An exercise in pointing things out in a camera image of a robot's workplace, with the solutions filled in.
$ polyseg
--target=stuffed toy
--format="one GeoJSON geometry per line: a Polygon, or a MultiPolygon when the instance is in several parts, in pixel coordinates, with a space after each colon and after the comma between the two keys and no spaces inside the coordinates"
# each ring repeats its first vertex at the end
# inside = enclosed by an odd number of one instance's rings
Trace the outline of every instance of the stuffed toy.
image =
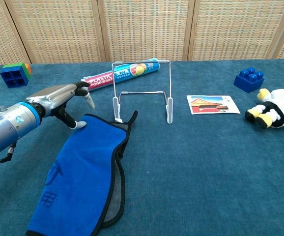
{"type": "Polygon", "coordinates": [[[284,89],[270,92],[266,88],[259,90],[261,104],[252,107],[245,113],[246,120],[255,122],[262,129],[284,126],[284,89]]]}

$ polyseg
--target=green block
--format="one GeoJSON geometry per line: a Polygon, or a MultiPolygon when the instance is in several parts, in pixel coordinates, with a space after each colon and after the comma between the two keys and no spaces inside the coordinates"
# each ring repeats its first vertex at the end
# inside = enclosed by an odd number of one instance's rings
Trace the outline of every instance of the green block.
{"type": "Polygon", "coordinates": [[[26,77],[27,77],[28,80],[29,80],[30,74],[29,74],[29,72],[28,72],[28,69],[27,69],[26,66],[25,66],[25,63],[8,64],[8,65],[4,65],[3,68],[14,67],[14,66],[21,66],[21,67],[23,68],[23,70],[24,70],[24,73],[26,74],[26,77]]]}

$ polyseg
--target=blue towel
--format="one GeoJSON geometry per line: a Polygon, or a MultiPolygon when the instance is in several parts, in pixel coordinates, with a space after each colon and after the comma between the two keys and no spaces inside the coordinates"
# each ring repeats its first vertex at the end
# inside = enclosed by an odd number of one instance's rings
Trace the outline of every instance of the blue towel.
{"type": "Polygon", "coordinates": [[[87,125],[65,142],[48,172],[28,236],[89,236],[117,221],[124,209],[120,163],[135,111],[127,123],[86,114],[87,125]]]}

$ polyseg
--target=robotic arm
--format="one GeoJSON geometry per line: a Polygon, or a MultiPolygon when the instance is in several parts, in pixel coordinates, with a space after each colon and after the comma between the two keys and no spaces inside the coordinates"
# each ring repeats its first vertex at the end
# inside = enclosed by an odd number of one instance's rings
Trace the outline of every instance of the robotic arm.
{"type": "Polygon", "coordinates": [[[11,145],[4,161],[11,159],[16,141],[37,128],[42,118],[54,116],[71,129],[84,127],[86,122],[75,121],[65,108],[73,96],[82,96],[93,109],[94,103],[88,86],[87,82],[53,86],[27,97],[25,102],[0,108],[0,152],[11,145]]]}

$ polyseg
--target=blue lego block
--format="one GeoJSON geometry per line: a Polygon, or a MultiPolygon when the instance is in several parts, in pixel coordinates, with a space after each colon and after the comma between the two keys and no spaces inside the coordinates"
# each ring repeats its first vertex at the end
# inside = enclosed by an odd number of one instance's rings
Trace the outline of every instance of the blue lego block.
{"type": "Polygon", "coordinates": [[[8,88],[28,85],[28,77],[21,66],[4,67],[0,74],[8,88]]]}
{"type": "Polygon", "coordinates": [[[234,85],[239,87],[245,92],[252,92],[261,88],[264,81],[264,74],[262,71],[256,71],[253,67],[247,70],[240,71],[236,76],[234,85]]]}

